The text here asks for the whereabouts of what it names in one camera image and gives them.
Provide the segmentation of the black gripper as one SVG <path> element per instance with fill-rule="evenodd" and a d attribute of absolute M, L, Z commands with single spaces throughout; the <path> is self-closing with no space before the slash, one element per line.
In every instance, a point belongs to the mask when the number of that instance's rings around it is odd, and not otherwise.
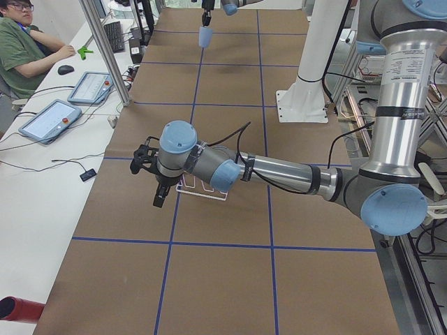
<path fill-rule="evenodd" d="M 212 11 L 214 9 L 214 0 L 202 0 L 202 26 L 208 27 L 212 19 Z"/>
<path fill-rule="evenodd" d="M 159 185 L 156 189 L 153 205 L 155 207 L 162 208 L 163 203 L 170 192 L 170 187 L 175 186 L 178 183 L 178 176 L 167 177 L 163 174 L 156 174 L 156 180 Z"/>

